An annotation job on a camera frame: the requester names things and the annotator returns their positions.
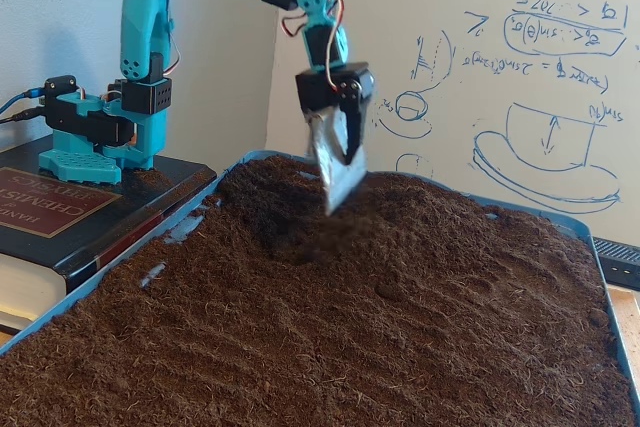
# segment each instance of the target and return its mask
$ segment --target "book cover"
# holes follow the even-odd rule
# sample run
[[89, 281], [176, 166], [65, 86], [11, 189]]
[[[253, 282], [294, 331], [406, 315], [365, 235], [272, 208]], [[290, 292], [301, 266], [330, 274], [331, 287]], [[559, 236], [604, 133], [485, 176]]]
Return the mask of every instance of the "book cover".
[[203, 164], [156, 156], [118, 185], [60, 182], [38, 168], [45, 137], [0, 153], [0, 253], [50, 268], [67, 293], [204, 189]]

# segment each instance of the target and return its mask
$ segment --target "teal robotic arm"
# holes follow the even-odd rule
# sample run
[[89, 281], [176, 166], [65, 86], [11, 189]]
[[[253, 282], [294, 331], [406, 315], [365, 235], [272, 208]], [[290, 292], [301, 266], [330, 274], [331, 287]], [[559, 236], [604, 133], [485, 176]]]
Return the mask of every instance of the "teal robotic arm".
[[[262, 1], [285, 10], [300, 7], [308, 17], [302, 36], [311, 68], [296, 78], [301, 107], [313, 125], [317, 122], [312, 119], [324, 119], [327, 112], [344, 114], [347, 141], [342, 149], [331, 142], [328, 152], [348, 167], [362, 150], [373, 77], [366, 63], [347, 62], [342, 0]], [[166, 109], [171, 104], [169, 12], [169, 0], [123, 1], [124, 78], [109, 85], [107, 94], [78, 92], [72, 76], [45, 83], [44, 115], [54, 129], [54, 149], [41, 154], [42, 168], [62, 180], [109, 183], [120, 181], [123, 168], [152, 168], [153, 156], [165, 146]], [[316, 132], [322, 137], [319, 127]]]

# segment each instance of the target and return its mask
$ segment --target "blue cable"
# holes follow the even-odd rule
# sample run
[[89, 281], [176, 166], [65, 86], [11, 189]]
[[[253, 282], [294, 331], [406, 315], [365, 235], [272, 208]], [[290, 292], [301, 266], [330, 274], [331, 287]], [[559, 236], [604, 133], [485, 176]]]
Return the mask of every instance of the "blue cable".
[[17, 101], [21, 99], [37, 99], [42, 95], [44, 95], [44, 89], [41, 87], [36, 89], [25, 90], [21, 94], [16, 95], [13, 99], [11, 99], [9, 102], [4, 104], [2, 107], [0, 107], [0, 115], [4, 114], [9, 107], [11, 107], [13, 104], [15, 104]]
[[0, 107], [0, 115], [4, 114], [4, 112], [11, 107], [13, 104], [15, 104], [17, 101], [19, 101], [20, 99], [24, 99], [26, 97], [25, 93], [21, 93], [16, 95], [13, 99], [11, 99], [9, 102], [7, 102], [6, 104], [4, 104], [2, 107]]

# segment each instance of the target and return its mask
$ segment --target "diagram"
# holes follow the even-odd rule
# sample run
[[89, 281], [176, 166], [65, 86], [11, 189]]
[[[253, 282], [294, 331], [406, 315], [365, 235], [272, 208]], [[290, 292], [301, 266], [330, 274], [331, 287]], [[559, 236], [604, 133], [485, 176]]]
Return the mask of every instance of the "diagram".
[[396, 161], [396, 172], [415, 174], [433, 179], [433, 169], [427, 159], [418, 154], [402, 154]]
[[589, 162], [603, 124], [562, 117], [520, 104], [509, 107], [505, 134], [475, 137], [473, 160], [503, 187], [568, 214], [590, 214], [620, 201], [616, 175]]
[[429, 48], [425, 39], [418, 37], [416, 61], [410, 74], [413, 88], [398, 95], [394, 105], [385, 99], [378, 106], [375, 125], [405, 139], [417, 140], [429, 135], [432, 125], [426, 119], [429, 104], [425, 93], [437, 88], [451, 75], [454, 56], [455, 47], [444, 30]]

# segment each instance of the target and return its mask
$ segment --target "soil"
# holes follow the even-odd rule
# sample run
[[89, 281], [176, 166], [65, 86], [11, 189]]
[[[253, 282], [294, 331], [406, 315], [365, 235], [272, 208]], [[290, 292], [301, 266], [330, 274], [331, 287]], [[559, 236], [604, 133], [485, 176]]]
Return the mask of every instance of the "soil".
[[301, 171], [236, 167], [14, 347], [0, 425], [634, 425], [585, 244], [392, 174], [326, 218]]
[[173, 182], [167, 174], [161, 172], [159, 170], [151, 169], [151, 170], [136, 170], [134, 171], [134, 175], [137, 179], [140, 180], [145, 186], [148, 186], [152, 189], [167, 189], [173, 186]]

